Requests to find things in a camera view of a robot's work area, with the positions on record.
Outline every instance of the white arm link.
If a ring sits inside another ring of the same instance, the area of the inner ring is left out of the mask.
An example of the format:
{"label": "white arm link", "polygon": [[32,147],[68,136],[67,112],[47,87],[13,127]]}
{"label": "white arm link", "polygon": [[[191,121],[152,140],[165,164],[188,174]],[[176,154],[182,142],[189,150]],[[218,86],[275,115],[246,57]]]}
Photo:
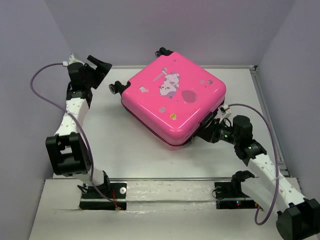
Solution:
{"label": "white arm link", "polygon": [[99,186],[104,183],[104,172],[100,169],[94,168],[93,170],[93,181],[90,181],[91,176],[91,170],[88,171],[87,174],[73,174],[73,178],[81,180],[83,183],[85,183],[87,186],[91,187],[92,182],[94,185]]}
{"label": "white arm link", "polygon": [[[253,199],[264,211],[270,209],[274,196],[260,183],[260,180],[257,177],[251,177],[241,182],[241,191]],[[276,214],[278,211],[279,207],[276,204],[272,213]]]}
{"label": "white arm link", "polygon": [[[256,156],[251,159],[247,166],[252,173],[259,177],[262,185],[272,194],[276,190],[276,168],[270,157],[265,154]],[[284,211],[289,208],[289,203],[298,205],[303,203],[305,196],[297,191],[288,180],[279,172],[279,191],[276,203],[279,210]]]}
{"label": "white arm link", "polygon": [[[86,99],[77,97],[66,101],[66,110],[69,113],[73,114],[82,126],[85,116],[89,110],[89,106]],[[66,136],[70,135],[70,133],[72,132],[79,133],[79,129],[71,116],[65,113],[59,129],[55,132],[54,135]]]}

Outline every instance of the screw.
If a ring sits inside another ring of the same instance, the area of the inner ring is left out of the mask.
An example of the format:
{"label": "screw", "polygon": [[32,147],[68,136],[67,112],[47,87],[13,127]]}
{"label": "screw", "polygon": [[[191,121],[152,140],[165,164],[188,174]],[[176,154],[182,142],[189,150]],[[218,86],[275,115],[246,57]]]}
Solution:
{"label": "screw", "polygon": [[127,189],[125,187],[121,187],[119,191],[121,194],[126,194]]}

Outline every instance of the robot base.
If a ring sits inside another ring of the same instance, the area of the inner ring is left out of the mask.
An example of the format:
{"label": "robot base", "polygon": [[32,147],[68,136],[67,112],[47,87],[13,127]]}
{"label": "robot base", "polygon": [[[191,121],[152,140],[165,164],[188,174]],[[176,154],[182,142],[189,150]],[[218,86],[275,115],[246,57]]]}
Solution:
{"label": "robot base", "polygon": [[97,186],[97,188],[109,199],[114,200],[111,202],[104,199],[92,186],[79,186],[81,190],[81,199],[79,208],[82,210],[126,210],[127,209],[127,183],[126,182],[111,182],[108,189],[105,184]]}

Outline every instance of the black bracket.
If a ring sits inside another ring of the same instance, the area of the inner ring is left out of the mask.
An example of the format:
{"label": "black bracket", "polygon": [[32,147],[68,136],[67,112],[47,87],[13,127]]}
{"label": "black bracket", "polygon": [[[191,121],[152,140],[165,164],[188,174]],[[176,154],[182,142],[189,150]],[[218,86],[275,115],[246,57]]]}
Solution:
{"label": "black bracket", "polygon": [[97,89],[99,87],[110,71],[112,64],[100,61],[91,55],[87,59],[96,65],[95,69],[88,63],[83,65],[81,62],[74,62],[67,67],[70,82],[66,91],[66,99],[86,99],[90,107],[92,101],[91,88]]}
{"label": "black bracket", "polygon": [[320,233],[320,204],[315,199],[290,204],[283,213],[278,212],[276,229],[284,240],[302,240]]}
{"label": "black bracket", "polygon": [[245,146],[235,145],[234,152],[246,166],[248,166],[250,159],[255,159],[256,156],[260,154],[267,154],[267,151],[264,149],[264,147],[254,139],[252,139],[252,141],[247,143]]}
{"label": "black bracket", "polygon": [[[84,174],[90,170],[89,153],[80,133],[71,132],[66,136],[49,136],[45,140],[45,146],[56,175],[72,176],[73,174]],[[69,146],[70,153],[61,153]]]}
{"label": "black bracket", "polygon": [[241,182],[246,179],[254,178],[255,176],[248,170],[237,171],[231,178],[231,181],[219,181],[214,183],[216,199],[235,199],[245,198],[241,190]]}

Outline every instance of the cable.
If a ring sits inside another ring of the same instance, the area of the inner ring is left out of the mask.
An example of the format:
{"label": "cable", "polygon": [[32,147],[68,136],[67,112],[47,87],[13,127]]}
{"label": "cable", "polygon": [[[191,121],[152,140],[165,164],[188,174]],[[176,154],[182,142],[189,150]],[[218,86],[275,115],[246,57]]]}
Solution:
{"label": "cable", "polygon": [[212,192],[211,192],[211,196],[214,197],[215,199],[217,200],[223,200],[224,198],[223,197],[216,197],[214,196],[214,192],[215,192],[215,195],[217,195],[217,191],[214,189]]}
{"label": "cable", "polygon": [[52,66],[58,66],[58,65],[63,66],[63,63],[52,63],[52,64],[49,64],[49,65],[46,65],[46,66],[40,68],[40,69],[33,75],[33,77],[31,78],[30,88],[31,88],[32,92],[33,92],[35,95],[37,95],[39,98],[41,98],[42,100],[46,101],[47,103],[52,104],[53,106],[57,107],[58,109],[64,111],[66,114],[68,114],[68,115],[74,120],[76,126],[78,127],[80,133],[82,134],[82,136],[83,136],[83,138],[84,138],[86,147],[87,147],[87,149],[88,149],[89,157],[90,157],[90,159],[91,159],[90,182],[91,182],[93,188],[100,194],[101,197],[103,197],[104,199],[110,201],[111,203],[114,203],[114,205],[117,206],[117,204],[116,204],[113,200],[111,200],[110,198],[108,198],[107,196],[105,196],[105,195],[97,188],[97,186],[94,184],[94,180],[93,180],[93,178],[94,178],[94,158],[93,158],[93,155],[92,155],[92,151],[91,151],[91,147],[90,147],[88,138],[87,138],[87,136],[86,136],[86,134],[85,134],[85,131],[83,130],[81,124],[78,122],[78,120],[76,119],[76,117],[75,117],[72,113],[68,112],[65,108],[63,108],[63,107],[60,106],[59,104],[57,104],[57,103],[55,103],[55,102],[53,102],[53,101],[45,98],[44,96],[40,95],[40,94],[35,90],[35,88],[34,88],[34,80],[35,80],[36,76],[37,76],[42,70],[44,70],[44,69],[46,69],[46,68],[49,68],[49,67],[52,67]]}
{"label": "cable", "polygon": [[224,124],[226,124],[226,121],[230,124],[228,127],[232,126],[232,123],[229,118],[224,118],[223,121],[224,121]]}
{"label": "cable", "polygon": [[265,122],[266,124],[266,127],[268,128],[268,131],[269,131],[269,134],[271,136],[271,142],[272,142],[272,147],[273,147],[273,152],[274,152],[274,159],[275,159],[275,178],[276,178],[276,181],[275,181],[275,191],[274,191],[274,195],[273,195],[273,199],[272,199],[272,203],[271,203],[271,206],[269,208],[269,211],[267,212],[265,218],[261,221],[261,222],[258,222],[258,214],[259,214],[259,211],[261,210],[261,207],[258,206],[256,212],[255,212],[255,216],[254,216],[254,222],[255,224],[261,226],[263,224],[265,224],[275,205],[276,205],[276,200],[277,200],[277,197],[278,197],[278,191],[279,191],[279,163],[278,163],[278,155],[277,155],[277,151],[276,151],[276,139],[275,139],[275,136],[273,134],[273,132],[271,131],[271,126],[270,124],[268,123],[267,119],[257,110],[255,109],[254,107],[252,106],[249,106],[249,105],[246,105],[246,104],[241,104],[241,103],[234,103],[234,104],[229,104],[229,107],[232,107],[232,106],[241,106],[241,107],[246,107],[246,108],[249,108],[253,111],[255,111],[257,114],[259,114],[259,116],[263,119],[263,121]]}

